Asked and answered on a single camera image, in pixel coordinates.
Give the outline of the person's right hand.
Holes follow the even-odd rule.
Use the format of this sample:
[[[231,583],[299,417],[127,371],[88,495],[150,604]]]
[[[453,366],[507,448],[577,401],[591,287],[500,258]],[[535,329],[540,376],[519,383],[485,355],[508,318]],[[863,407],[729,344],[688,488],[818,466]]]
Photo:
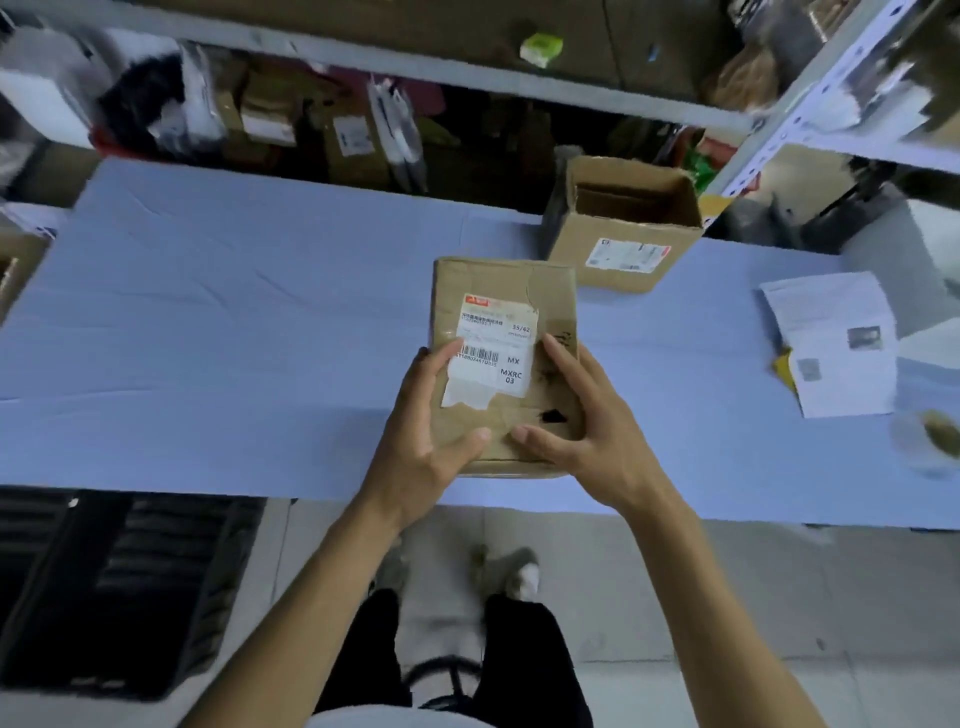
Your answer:
[[[542,345],[578,397],[586,463],[566,471],[597,503],[623,517],[639,513],[670,485],[627,402],[586,346],[576,355],[545,334]]]

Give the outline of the small labelled cardboard box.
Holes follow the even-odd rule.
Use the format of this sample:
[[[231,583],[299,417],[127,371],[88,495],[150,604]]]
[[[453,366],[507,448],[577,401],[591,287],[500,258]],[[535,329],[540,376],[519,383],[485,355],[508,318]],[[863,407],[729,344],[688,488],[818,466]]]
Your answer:
[[[430,347],[460,338],[459,353],[438,374],[431,397],[436,445],[477,429],[490,431],[468,478],[541,480],[563,472],[512,437],[536,426],[567,441],[584,435],[578,396],[543,347],[553,336],[578,357],[574,269],[533,260],[442,257],[435,261]]]

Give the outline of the person's shoe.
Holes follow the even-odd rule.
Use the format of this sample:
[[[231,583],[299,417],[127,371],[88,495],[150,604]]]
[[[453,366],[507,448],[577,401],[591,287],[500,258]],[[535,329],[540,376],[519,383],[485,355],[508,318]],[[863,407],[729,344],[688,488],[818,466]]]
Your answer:
[[[392,542],[374,577],[370,580],[367,594],[371,597],[375,593],[388,591],[394,593],[401,601],[409,574],[409,557],[403,537],[398,536]]]
[[[500,595],[514,601],[538,601],[541,568],[531,548],[493,557],[486,544],[479,544],[470,559],[471,583],[481,600]]]

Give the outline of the person's left shoe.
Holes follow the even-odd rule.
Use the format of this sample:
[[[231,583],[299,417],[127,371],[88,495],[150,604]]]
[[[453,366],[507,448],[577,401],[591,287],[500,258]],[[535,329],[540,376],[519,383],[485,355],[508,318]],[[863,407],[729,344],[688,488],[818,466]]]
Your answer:
[[[370,580],[367,594],[371,597],[375,593],[388,591],[394,593],[401,601],[409,574],[409,557],[403,537],[398,536],[392,542],[374,577]]]

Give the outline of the person's right leg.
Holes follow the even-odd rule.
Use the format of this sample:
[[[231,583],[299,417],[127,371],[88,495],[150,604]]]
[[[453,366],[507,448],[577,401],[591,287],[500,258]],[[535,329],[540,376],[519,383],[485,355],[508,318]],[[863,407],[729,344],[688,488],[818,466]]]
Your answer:
[[[486,599],[486,645],[469,715],[494,728],[594,728],[558,622],[542,603]]]

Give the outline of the person's left leg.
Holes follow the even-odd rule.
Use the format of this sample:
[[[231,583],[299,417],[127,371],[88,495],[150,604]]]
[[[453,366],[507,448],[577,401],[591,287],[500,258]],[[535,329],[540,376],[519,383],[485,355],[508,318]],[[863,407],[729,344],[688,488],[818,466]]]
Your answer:
[[[359,706],[411,708],[396,651],[401,598],[376,588],[359,607],[321,692],[314,714]]]

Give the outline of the black stool base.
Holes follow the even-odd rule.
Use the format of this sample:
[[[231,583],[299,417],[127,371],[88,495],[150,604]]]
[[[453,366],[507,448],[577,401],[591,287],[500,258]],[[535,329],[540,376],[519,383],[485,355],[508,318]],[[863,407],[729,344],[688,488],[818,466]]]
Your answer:
[[[465,681],[478,684],[482,677],[482,663],[464,656],[449,654],[417,663],[402,676],[403,687],[414,696],[418,688],[438,684],[444,680],[448,690],[426,700],[414,703],[414,708],[438,713],[467,715],[473,708],[474,696],[467,691]]]

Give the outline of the person's white shirt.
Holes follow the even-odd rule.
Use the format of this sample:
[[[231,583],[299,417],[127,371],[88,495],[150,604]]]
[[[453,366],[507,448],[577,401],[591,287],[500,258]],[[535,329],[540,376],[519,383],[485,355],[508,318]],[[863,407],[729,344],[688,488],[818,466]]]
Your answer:
[[[304,728],[495,728],[453,711],[367,705],[325,710],[312,715]]]

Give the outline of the white printed paper sheet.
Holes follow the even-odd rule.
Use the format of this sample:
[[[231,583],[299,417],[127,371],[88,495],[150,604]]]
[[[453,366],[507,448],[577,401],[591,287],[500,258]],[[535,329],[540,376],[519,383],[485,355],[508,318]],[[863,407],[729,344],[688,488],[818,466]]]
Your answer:
[[[800,412],[807,419],[886,416],[898,389],[896,319],[873,273],[846,272],[762,283]]]

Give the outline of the tall cardboard box with label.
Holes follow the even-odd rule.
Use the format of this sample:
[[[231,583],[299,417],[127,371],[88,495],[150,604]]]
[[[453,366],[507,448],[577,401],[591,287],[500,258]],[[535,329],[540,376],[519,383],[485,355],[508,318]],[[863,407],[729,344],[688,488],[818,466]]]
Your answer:
[[[379,190],[391,187],[390,164],[364,96],[325,100],[319,107],[318,123],[331,184]]]

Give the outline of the black plastic crate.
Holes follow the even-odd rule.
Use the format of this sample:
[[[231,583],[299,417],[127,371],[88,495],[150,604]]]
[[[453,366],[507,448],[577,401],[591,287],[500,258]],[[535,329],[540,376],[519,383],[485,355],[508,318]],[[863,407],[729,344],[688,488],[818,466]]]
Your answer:
[[[0,485],[0,689],[157,702],[206,673],[265,504]]]

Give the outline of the clear tape roll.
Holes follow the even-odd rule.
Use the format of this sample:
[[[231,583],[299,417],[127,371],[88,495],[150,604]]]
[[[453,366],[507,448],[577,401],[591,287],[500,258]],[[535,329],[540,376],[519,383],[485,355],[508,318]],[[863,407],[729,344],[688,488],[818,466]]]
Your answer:
[[[960,424],[936,410],[901,411],[890,420],[892,448],[913,473],[931,480],[960,476]]]

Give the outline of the cardboard box with white label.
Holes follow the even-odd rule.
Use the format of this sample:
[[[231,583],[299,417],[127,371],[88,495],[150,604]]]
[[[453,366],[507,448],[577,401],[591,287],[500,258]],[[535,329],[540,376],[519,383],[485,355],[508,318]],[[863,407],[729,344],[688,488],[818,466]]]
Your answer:
[[[250,70],[239,114],[246,136],[258,143],[297,146],[303,99],[295,78],[284,69]]]

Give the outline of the gray metal shelf rack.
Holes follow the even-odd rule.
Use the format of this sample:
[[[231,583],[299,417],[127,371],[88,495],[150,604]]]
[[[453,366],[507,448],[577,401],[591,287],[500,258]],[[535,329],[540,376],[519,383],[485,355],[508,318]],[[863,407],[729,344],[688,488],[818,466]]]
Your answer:
[[[0,0],[0,9],[65,29],[140,32],[742,133],[708,188],[732,197],[786,144],[960,173],[955,151],[810,125],[918,1],[851,0],[834,35],[763,112],[725,110],[699,91],[736,50],[724,0]],[[547,69],[519,57],[537,32],[564,41]]]

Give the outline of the brown cardboard box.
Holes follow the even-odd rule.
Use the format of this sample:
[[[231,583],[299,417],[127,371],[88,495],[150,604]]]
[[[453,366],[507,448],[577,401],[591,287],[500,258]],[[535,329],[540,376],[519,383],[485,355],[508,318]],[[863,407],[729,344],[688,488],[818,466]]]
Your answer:
[[[45,237],[0,228],[0,327],[42,263],[49,245]]]

